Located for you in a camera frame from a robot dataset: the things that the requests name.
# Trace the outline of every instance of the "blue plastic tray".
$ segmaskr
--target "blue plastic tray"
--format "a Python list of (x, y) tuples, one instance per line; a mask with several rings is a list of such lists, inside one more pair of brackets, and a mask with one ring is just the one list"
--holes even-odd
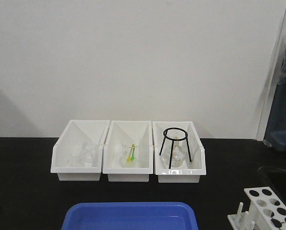
[(81, 203), (68, 210), (62, 230), (198, 230), (198, 226), (185, 203)]

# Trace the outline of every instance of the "white plastic tray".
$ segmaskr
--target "white plastic tray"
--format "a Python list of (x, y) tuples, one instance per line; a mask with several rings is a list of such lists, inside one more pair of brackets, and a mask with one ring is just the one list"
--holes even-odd
[[(124, 168), (121, 141), (124, 137), (141, 137), (139, 168)], [(151, 121), (111, 121), (103, 149), (103, 173), (111, 182), (148, 182), (153, 174), (153, 145)]]
[[(180, 167), (165, 167), (159, 155), (163, 142), (163, 131), (170, 127), (178, 127), (188, 133), (191, 158), (187, 156)], [(155, 174), (158, 175), (159, 183), (198, 183), (200, 175), (206, 175), (205, 149), (199, 139), (196, 129), (191, 121), (184, 122), (165, 122), (153, 121), (153, 138), (154, 138), (154, 155), (155, 155)], [(172, 142), (168, 139), (165, 141), (164, 149), (170, 146)]]
[[(51, 172), (57, 173), (60, 181), (98, 181), (109, 125), (109, 120), (70, 120), (53, 147)], [(69, 158), (72, 149), (91, 141), (97, 144), (97, 162), (91, 166), (71, 167)]]

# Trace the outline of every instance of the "black countertop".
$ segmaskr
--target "black countertop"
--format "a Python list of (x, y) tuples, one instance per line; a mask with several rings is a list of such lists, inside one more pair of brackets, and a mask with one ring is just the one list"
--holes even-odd
[(263, 169), (286, 169), (286, 152), (255, 140), (202, 139), (206, 176), (198, 184), (60, 182), (50, 173), (57, 138), (0, 138), (0, 230), (58, 230), (67, 210), (82, 202), (180, 201), (190, 205), (200, 230), (232, 229), (228, 214), (243, 189), (270, 186)]

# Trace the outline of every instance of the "test tube rack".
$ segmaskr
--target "test tube rack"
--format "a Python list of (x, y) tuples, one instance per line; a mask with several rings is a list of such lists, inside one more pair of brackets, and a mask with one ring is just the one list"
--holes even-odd
[(286, 230), (286, 206), (270, 187), (245, 188), (244, 192), (250, 207), (242, 212), (240, 202), (237, 214), (228, 215), (234, 230)]

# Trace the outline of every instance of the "white wall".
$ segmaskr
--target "white wall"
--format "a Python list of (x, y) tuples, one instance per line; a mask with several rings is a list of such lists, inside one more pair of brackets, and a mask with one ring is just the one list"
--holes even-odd
[(0, 1), (0, 137), (70, 119), (255, 138), (286, 0)]

